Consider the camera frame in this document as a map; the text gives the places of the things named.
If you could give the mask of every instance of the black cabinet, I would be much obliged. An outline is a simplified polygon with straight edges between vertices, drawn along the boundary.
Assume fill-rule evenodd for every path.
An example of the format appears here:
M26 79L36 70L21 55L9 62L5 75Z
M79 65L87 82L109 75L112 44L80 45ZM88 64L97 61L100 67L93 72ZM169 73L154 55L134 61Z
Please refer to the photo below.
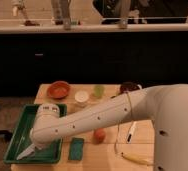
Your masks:
M188 32L0 35L0 96L56 80L188 83Z

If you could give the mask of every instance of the table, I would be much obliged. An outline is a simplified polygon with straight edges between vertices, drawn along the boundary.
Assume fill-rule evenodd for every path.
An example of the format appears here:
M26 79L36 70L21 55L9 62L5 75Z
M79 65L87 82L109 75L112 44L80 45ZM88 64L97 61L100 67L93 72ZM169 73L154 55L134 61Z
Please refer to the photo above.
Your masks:
M54 100L46 95L47 88L50 84L42 84L36 95L35 104L65 103L67 105L67 114L70 115L83 108L78 107L74 100L74 95L78 90L85 90L90 94L88 106L95 105L102 101L108 100L119 92L119 85L104 85L105 91L101 99L97 99L93 95L94 85L88 84L72 84L70 94L62 100ZM72 137L64 138L61 152L61 159L57 164L12 164L13 171L152 171L152 166L145 166L133 163L122 158L121 152L129 154L137 154L153 160L154 151L154 130L151 121L139 121L135 133L131 139L131 143L126 142L127 135L131 123L125 123L119 126L105 128L106 138L102 144L95 144L93 141L93 131L75 135L74 137L82 137L85 139L83 148L82 161L68 161L68 153L70 141ZM115 153L114 144L117 143L118 153Z

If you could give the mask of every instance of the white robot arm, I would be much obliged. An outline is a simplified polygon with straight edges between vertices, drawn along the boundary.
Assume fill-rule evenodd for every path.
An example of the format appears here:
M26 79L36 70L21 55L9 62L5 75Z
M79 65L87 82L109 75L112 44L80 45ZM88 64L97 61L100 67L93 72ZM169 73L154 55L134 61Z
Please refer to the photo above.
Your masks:
M125 93L62 118L53 111L39 115L30 138L42 149L55 139L138 120L154 123L154 171L187 171L188 85L184 84Z

